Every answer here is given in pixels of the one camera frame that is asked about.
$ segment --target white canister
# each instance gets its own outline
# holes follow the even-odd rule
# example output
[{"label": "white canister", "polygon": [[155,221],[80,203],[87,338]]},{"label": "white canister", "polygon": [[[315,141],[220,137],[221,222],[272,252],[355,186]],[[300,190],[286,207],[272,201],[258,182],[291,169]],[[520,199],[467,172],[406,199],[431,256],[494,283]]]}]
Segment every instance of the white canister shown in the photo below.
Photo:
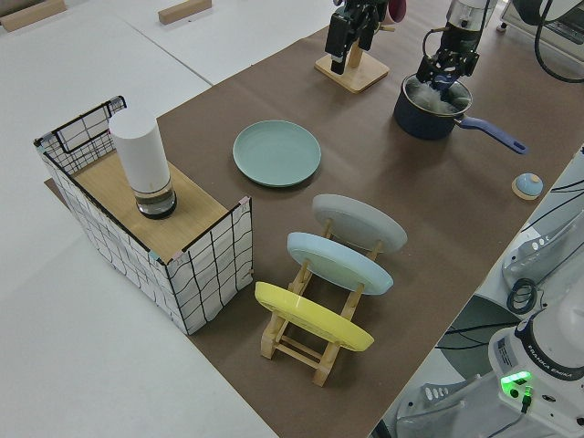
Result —
[{"label": "white canister", "polygon": [[140,212],[153,219],[172,213],[176,194],[156,118],[122,109],[109,119],[109,133]]}]

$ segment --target pot handle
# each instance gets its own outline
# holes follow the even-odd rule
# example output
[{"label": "pot handle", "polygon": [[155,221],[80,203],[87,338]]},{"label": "pot handle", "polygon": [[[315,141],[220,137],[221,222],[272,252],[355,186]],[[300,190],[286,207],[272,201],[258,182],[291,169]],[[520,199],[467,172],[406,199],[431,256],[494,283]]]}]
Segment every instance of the pot handle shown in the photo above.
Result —
[{"label": "pot handle", "polygon": [[524,154],[529,151],[529,148],[525,144],[516,140],[514,137],[507,134],[500,128],[497,128],[489,121],[464,116],[461,119],[454,119],[454,122],[464,130],[481,130],[485,134],[493,137],[495,140],[503,143],[513,152]]}]

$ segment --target wooden stand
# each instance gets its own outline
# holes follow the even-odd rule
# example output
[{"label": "wooden stand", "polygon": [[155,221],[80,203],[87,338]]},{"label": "wooden stand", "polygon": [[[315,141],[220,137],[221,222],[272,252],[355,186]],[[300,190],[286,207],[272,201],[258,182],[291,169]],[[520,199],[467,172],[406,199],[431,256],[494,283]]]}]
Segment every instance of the wooden stand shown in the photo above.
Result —
[{"label": "wooden stand", "polygon": [[227,213],[211,195],[170,163],[169,168],[177,205],[170,216],[158,220],[148,219],[139,212],[115,151],[73,176],[166,264]]},{"label": "wooden stand", "polygon": [[[331,237],[331,221],[328,220],[323,231],[322,236],[330,239]],[[381,251],[381,242],[378,242],[377,246],[367,254],[370,260],[375,260],[377,254]],[[308,270],[308,261],[305,261],[300,270],[298,271],[296,277],[288,285],[288,290],[297,295],[304,295],[304,291],[308,286],[308,282],[312,277],[312,273]],[[349,293],[345,306],[343,307],[340,315],[345,319],[351,321],[353,315],[355,314],[355,309],[359,304],[360,297],[363,293],[364,286],[359,285],[357,290]],[[275,351],[279,349],[280,351],[286,353],[288,356],[299,360],[308,366],[315,369],[315,373],[312,377],[312,382],[322,387],[327,380],[327,377],[332,370],[332,367],[339,354],[340,345],[337,343],[329,342],[322,354],[314,351],[313,349],[307,347],[306,345],[286,336],[284,333],[286,331],[288,321],[276,313],[272,313],[270,322],[262,334],[261,341],[261,354],[265,358],[272,359]]]},{"label": "wooden stand", "polygon": [[375,82],[385,78],[390,69],[380,61],[363,53],[363,50],[353,44],[349,52],[349,60],[342,75],[330,70],[332,59],[326,55],[315,63],[315,68],[333,79],[351,93],[361,93]]},{"label": "wooden stand", "polygon": [[2,26],[6,31],[12,32],[66,10],[67,6],[63,0],[46,0],[38,5],[32,5],[13,14],[3,16],[0,18],[0,22],[2,22]]},{"label": "wooden stand", "polygon": [[211,7],[211,0],[187,0],[158,12],[158,19],[164,25],[192,16]]}]

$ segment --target wire basket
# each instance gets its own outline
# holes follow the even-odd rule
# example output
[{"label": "wire basket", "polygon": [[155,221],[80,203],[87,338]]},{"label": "wire basket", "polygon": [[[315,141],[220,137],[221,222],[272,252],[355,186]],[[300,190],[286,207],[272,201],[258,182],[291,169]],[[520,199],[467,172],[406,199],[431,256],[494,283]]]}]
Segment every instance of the wire basket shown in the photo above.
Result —
[{"label": "wire basket", "polygon": [[124,108],[122,96],[108,100],[35,140],[36,150],[99,253],[191,335],[253,280],[251,198],[163,262],[74,178],[114,151],[109,119]]}]

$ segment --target saucepan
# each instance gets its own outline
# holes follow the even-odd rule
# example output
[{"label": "saucepan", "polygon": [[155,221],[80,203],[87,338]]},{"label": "saucepan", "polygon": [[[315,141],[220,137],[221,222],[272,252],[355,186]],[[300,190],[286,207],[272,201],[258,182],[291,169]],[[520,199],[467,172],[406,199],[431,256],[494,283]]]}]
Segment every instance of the saucepan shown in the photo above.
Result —
[{"label": "saucepan", "polygon": [[425,99],[424,96],[420,99],[423,86],[426,85],[421,84],[415,75],[404,79],[393,111],[397,123],[412,136],[438,140],[446,137],[456,125],[464,130],[481,130],[511,151],[527,153],[528,148],[525,144],[494,124],[464,115],[473,103],[473,97],[469,89],[459,81],[455,81],[450,88],[443,91],[442,99],[438,99],[437,102],[429,102],[430,99]]}]

